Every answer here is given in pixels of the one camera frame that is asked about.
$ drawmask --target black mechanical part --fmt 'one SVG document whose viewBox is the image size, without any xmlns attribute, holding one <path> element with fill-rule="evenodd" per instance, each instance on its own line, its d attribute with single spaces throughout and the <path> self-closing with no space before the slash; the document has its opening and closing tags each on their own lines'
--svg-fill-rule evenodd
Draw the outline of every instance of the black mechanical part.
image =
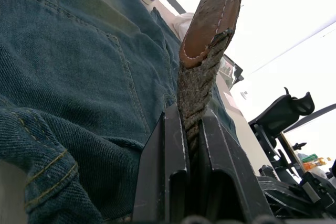
<svg viewBox="0 0 336 224">
<path fill-rule="evenodd" d="M 221 220 L 217 222 L 210 222 L 209 220 L 205 219 L 201 216 L 189 216 L 186 217 L 181 224 L 243 224 L 240 221 L 236 220 Z M 281 221 L 273 216 L 259 216 L 255 219 L 251 224 L 335 224 L 335 220 L 333 219 L 299 219 L 299 220 L 286 220 Z"/>
<path fill-rule="evenodd" d="M 270 177 L 270 178 L 277 179 L 277 176 L 274 173 L 273 167 L 271 167 L 269 165 L 263 165 L 259 169 L 259 173 L 260 173 L 261 176 L 267 176 L 267 177 Z"/>
<path fill-rule="evenodd" d="M 304 147 L 307 143 L 296 143 L 295 145 L 292 146 L 294 151 L 301 150 L 302 147 Z"/>
<path fill-rule="evenodd" d="M 272 215 L 249 160 L 212 111 L 200 122 L 198 215 L 252 222 Z M 189 212 L 190 167 L 176 105 L 166 109 L 140 158 L 132 221 L 181 222 Z"/>
<path fill-rule="evenodd" d="M 282 152 L 282 150 L 278 149 L 278 153 L 280 155 L 280 163 L 281 163 L 281 166 L 285 169 L 288 169 L 290 171 L 290 173 L 292 173 L 293 175 L 296 176 L 296 174 L 294 173 L 294 171 L 292 170 L 292 166 L 287 162 L 287 159 L 284 155 L 284 153 Z"/>
<path fill-rule="evenodd" d="M 277 152 L 275 151 L 274 147 L 276 146 L 276 142 L 274 138 L 269 139 L 266 135 L 264 127 L 262 125 L 255 124 L 254 129 L 258 136 L 258 141 L 261 147 L 263 148 L 264 152 L 268 157 L 278 156 Z"/>
<path fill-rule="evenodd" d="M 296 170 L 296 172 L 299 174 L 299 176 L 302 177 L 302 175 L 304 174 L 304 171 L 302 170 L 301 166 L 298 164 L 298 161 L 296 160 L 296 157 L 293 155 L 292 151 L 290 150 L 291 146 L 289 146 L 286 143 L 286 141 L 281 136 L 281 134 L 277 136 L 277 139 L 279 140 L 280 144 L 284 148 L 285 152 L 287 153 L 287 155 L 288 155 L 288 157 L 291 161 L 289 167 L 293 167 Z"/>
<path fill-rule="evenodd" d="M 334 175 L 332 172 L 326 172 L 326 176 L 328 179 L 331 179 Z"/>
<path fill-rule="evenodd" d="M 258 177 L 275 217 L 279 219 L 323 218 L 323 210 L 317 209 L 298 186 L 290 186 L 270 177 Z"/>
<path fill-rule="evenodd" d="M 317 208 L 336 216 L 336 189 L 327 179 L 306 172 L 300 185 Z"/>
</svg>

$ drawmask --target office chair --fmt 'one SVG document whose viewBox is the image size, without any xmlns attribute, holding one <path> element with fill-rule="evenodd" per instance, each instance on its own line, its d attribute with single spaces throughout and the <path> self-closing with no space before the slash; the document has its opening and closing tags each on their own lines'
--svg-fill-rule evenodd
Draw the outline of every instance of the office chair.
<svg viewBox="0 0 336 224">
<path fill-rule="evenodd" d="M 275 171 L 280 180 L 292 183 L 293 180 L 286 170 L 294 174 L 291 169 L 293 164 L 288 164 L 282 152 L 278 155 L 275 151 L 276 138 L 282 131 L 296 123 L 301 115 L 311 114 L 315 105 L 309 92 L 303 98 L 298 99 L 292 97 L 287 88 L 285 91 L 286 94 L 275 100 L 263 113 L 250 121 L 249 125 L 270 162 L 277 164 Z M 276 161 L 274 156 L 278 156 L 279 160 Z"/>
</svg>

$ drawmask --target green object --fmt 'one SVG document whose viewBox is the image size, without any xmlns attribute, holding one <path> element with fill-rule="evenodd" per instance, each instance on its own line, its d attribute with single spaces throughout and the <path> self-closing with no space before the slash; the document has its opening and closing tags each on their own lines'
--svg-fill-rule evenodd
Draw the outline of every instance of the green object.
<svg viewBox="0 0 336 224">
<path fill-rule="evenodd" d="M 311 154 L 309 155 L 308 157 L 305 157 L 302 159 L 302 162 L 303 163 L 307 163 L 307 162 L 311 162 L 311 161 L 314 161 L 316 159 L 318 159 L 319 157 L 316 155 L 316 154 Z"/>
</svg>

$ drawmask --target braided fabric strap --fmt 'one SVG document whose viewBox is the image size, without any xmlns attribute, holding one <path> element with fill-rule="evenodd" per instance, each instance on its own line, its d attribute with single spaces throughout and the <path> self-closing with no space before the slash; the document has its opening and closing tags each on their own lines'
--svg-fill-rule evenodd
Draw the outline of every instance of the braided fabric strap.
<svg viewBox="0 0 336 224">
<path fill-rule="evenodd" d="M 242 0 L 201 0 L 180 48 L 178 106 L 191 173 L 198 161 L 198 123 L 211 99 L 220 60 L 236 28 Z"/>
</svg>

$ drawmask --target jeans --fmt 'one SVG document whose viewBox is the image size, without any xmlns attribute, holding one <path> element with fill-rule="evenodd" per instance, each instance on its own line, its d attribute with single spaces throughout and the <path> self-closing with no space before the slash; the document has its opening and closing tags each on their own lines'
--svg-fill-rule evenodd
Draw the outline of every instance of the jeans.
<svg viewBox="0 0 336 224">
<path fill-rule="evenodd" d="M 0 159 L 27 174 L 29 223 L 131 213 L 141 151 L 176 102 L 179 46 L 140 0 L 0 0 Z"/>
</svg>

